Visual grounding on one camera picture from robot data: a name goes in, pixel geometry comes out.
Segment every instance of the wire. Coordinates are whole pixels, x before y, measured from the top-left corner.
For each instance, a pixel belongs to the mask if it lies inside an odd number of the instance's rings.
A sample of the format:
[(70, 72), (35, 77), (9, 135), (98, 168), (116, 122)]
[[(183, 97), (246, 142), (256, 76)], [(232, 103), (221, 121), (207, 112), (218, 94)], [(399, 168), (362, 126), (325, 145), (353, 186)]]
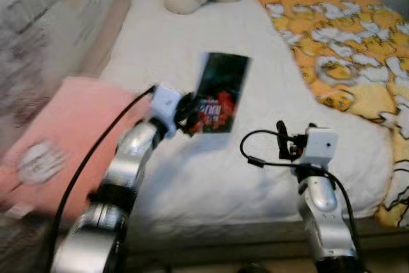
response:
[(287, 135), (285, 135), (285, 134), (279, 134), (278, 132), (275, 132), (275, 131), (272, 131), (272, 130), (267, 130), (267, 129), (259, 129), (259, 130), (254, 130), (254, 131), (252, 131), (252, 132), (249, 132), (248, 134), (246, 134), (245, 136), (244, 136), (244, 138), (242, 139), (242, 142), (240, 143), (240, 152), (242, 153), (242, 155), (246, 158), (246, 159), (248, 159), (249, 157), (251, 157), (251, 156), (249, 156), (249, 155), (247, 155), (245, 152), (244, 152), (244, 142), (250, 137), (250, 136), (252, 136), (253, 134), (273, 134), (273, 135), (275, 135), (276, 137), (283, 137), (283, 138), (285, 138), (285, 139), (287, 139), (287, 140), (293, 140), (294, 138), (293, 137), (289, 137), (289, 136), (287, 136)]
[(52, 267), (52, 262), (54, 260), (54, 250), (56, 248), (56, 242), (57, 242), (57, 237), (58, 237), (58, 228), (59, 224), (61, 222), (61, 218), (64, 212), (64, 207), (66, 205), (66, 202), (68, 200), (68, 197), (70, 196), (70, 193), (75, 185), (75, 183), (78, 180), (78, 177), (81, 175), (82, 170), (85, 168), (86, 164), (88, 163), (88, 160), (91, 158), (91, 156), (94, 154), (95, 150), (98, 148), (98, 146), (101, 144), (101, 142), (105, 139), (105, 137), (111, 132), (111, 130), (118, 124), (118, 122), (122, 119), (122, 117), (138, 102), (140, 101), (143, 97), (146, 95), (153, 93), (155, 91), (155, 86), (150, 87), (147, 89), (144, 93), (140, 94), (139, 96), (135, 97), (129, 105), (122, 110), (121, 113), (115, 118), (115, 120), (108, 126), (108, 128), (104, 131), (104, 133), (98, 138), (98, 140), (95, 142), (95, 144), (91, 147), (89, 152), (86, 154), (85, 158), (82, 160), (81, 164), (77, 168), (75, 174), (71, 178), (70, 183), (68, 184), (63, 197), (61, 198), (61, 201), (59, 203), (56, 216), (54, 217), (54, 221), (52, 223), (51, 229), (50, 229), (50, 234), (49, 234), (49, 249), (47, 253), (47, 262), (46, 262), (46, 267), (45, 267), (45, 272), (49, 273), (51, 271)]
[(244, 138), (242, 139), (242, 142), (240, 143), (240, 152), (247, 159), (247, 162), (249, 164), (253, 164), (253, 165), (259, 166), (261, 168), (263, 168), (264, 166), (280, 166), (280, 167), (289, 167), (289, 168), (314, 169), (316, 171), (322, 172), (322, 174), (325, 177), (327, 177), (331, 182), (335, 182), (337, 184), (337, 186), (341, 190), (341, 192), (343, 194), (343, 197), (345, 199), (346, 209), (348, 211), (348, 220), (350, 222), (352, 241), (353, 241), (353, 243), (355, 245), (355, 250), (357, 252), (358, 259), (360, 259), (362, 261), (363, 260), (362, 250), (361, 250), (361, 246), (360, 246), (360, 242), (359, 242), (359, 235), (358, 235), (357, 227), (356, 227), (356, 224), (355, 224), (355, 218), (353, 217), (353, 209), (352, 209), (351, 201), (350, 201), (350, 198), (348, 197), (348, 193), (346, 192), (346, 190), (345, 190), (344, 186), (342, 185), (341, 181), (337, 177), (335, 177), (332, 173), (328, 172), (326, 169), (317, 168), (317, 167), (309, 165), (309, 164), (266, 162), (265, 160), (259, 159), (257, 157), (247, 155), (244, 152), (244, 143), (245, 143), (245, 141), (250, 136), (252, 136), (253, 134), (259, 134), (259, 133), (266, 133), (266, 134), (275, 135), (277, 137), (284, 137), (284, 138), (286, 138), (287, 140), (290, 140), (290, 141), (294, 140), (294, 137), (288, 137), (286, 135), (279, 134), (278, 132), (271, 131), (271, 130), (260, 129), (260, 130), (254, 130), (252, 132), (249, 132), (247, 135), (244, 136)]
[(326, 175), (326, 177), (328, 177), (329, 180), (331, 180), (331, 181), (333, 181), (333, 182), (335, 182), (337, 184), (337, 186), (339, 187), (339, 189), (341, 190), (341, 192), (342, 192), (342, 194), (344, 196), (345, 203), (346, 203), (346, 209), (348, 211), (348, 218), (349, 218), (349, 222), (350, 222), (350, 226), (351, 226), (352, 241), (355, 244), (355, 249), (357, 251), (358, 259), (363, 260), (362, 250), (361, 250), (361, 246), (360, 246), (360, 242), (359, 242), (359, 235), (358, 235), (358, 231), (357, 231), (357, 226), (355, 225), (355, 218), (353, 217), (352, 205), (351, 205), (350, 198), (348, 197), (348, 193), (346, 192), (346, 190), (345, 190), (344, 186), (342, 185), (341, 181), (339, 181), (339, 179), (336, 178), (335, 175), (328, 172), (326, 169), (323, 169), (322, 171)]

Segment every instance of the floor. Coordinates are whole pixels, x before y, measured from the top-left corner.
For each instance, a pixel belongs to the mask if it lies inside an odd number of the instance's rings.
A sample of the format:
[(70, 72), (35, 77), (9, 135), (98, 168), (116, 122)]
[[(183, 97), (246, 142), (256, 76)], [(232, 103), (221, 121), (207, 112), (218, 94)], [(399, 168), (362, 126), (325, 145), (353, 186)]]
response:
[[(372, 273), (409, 273), (409, 251), (377, 251), (366, 254), (367, 268)], [(272, 260), (261, 263), (269, 273), (316, 273), (310, 259)], [(236, 273), (239, 263), (204, 265), (174, 269), (173, 273)]]

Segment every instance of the pink pillow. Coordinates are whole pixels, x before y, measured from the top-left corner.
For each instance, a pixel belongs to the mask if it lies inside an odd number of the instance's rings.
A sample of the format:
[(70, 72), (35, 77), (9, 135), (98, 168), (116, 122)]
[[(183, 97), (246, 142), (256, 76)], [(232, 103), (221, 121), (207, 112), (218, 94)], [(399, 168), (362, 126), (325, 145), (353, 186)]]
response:
[[(69, 77), (24, 135), (0, 163), (0, 202), (55, 213), (61, 197), (95, 141), (135, 94), (97, 79)], [(86, 196), (98, 186), (111, 162), (117, 140), (148, 111), (149, 98), (124, 115), (84, 168), (65, 207), (76, 218), (87, 205)]]

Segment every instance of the white round patch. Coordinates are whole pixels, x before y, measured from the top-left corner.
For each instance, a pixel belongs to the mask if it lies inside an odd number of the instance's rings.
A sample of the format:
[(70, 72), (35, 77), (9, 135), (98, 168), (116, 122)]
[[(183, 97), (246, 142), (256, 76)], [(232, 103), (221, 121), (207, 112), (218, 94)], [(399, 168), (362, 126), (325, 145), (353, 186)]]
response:
[(61, 150), (50, 141), (43, 141), (30, 147), (19, 164), (19, 179), (24, 184), (43, 183), (63, 168)]

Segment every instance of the cartoon duck pattern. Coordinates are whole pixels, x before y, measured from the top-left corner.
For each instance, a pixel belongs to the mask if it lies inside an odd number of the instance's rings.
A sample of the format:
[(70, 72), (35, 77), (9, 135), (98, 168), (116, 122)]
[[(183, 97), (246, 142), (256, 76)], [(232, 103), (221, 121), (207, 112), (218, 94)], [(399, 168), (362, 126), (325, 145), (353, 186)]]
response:
[(259, 0), (329, 107), (391, 129), (393, 177), (376, 215), (409, 225), (409, 21), (375, 0)]

